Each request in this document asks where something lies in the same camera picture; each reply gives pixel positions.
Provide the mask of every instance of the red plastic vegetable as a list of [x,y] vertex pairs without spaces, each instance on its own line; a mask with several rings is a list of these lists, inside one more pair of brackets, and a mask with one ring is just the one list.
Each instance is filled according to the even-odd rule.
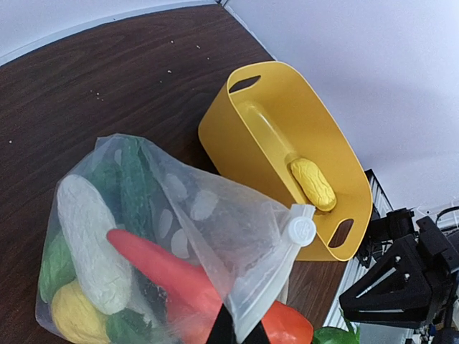
[[[167,291],[167,318],[186,344],[204,344],[222,299],[201,267],[120,229],[108,241],[137,269]],[[274,302],[262,319],[271,344],[310,344],[313,327],[299,312]]]

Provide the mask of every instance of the yellow bin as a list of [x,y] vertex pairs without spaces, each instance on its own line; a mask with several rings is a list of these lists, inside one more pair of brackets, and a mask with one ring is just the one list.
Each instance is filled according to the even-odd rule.
[[[257,81],[232,91],[249,80]],[[317,237],[297,260],[347,261],[355,255],[372,212],[369,183],[334,119],[292,67],[262,62],[235,70],[201,121],[199,139],[222,176],[288,207],[308,203],[289,163],[300,157],[316,163],[337,203],[331,212],[317,211]],[[330,247],[349,219],[354,223],[344,243]]]

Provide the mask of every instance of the ziplock bag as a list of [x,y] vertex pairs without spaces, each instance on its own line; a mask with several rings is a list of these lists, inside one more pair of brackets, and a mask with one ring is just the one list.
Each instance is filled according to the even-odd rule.
[[314,211],[184,165],[146,139],[100,138],[57,185],[37,320],[74,343],[115,344],[198,343],[219,302],[239,343],[282,307],[301,322],[274,301],[314,239]]

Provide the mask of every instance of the yellow toy lemon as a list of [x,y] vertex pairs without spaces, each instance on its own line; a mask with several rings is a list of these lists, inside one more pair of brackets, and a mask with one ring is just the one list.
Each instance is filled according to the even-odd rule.
[[290,170],[314,206],[322,211],[333,210],[336,205],[335,192],[313,161],[298,158],[290,164]]
[[107,316],[83,294],[75,280],[61,287],[51,303],[52,320],[65,338],[75,344],[109,344]]

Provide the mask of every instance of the wooden surface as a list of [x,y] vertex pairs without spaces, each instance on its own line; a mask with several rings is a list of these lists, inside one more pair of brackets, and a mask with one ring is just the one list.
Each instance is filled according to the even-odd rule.
[[[42,246],[54,187],[95,139],[144,136],[215,172],[199,121],[232,70],[267,59],[216,5],[106,24],[0,67],[0,342],[64,342],[34,317]],[[296,263],[289,303],[320,326],[343,270]]]

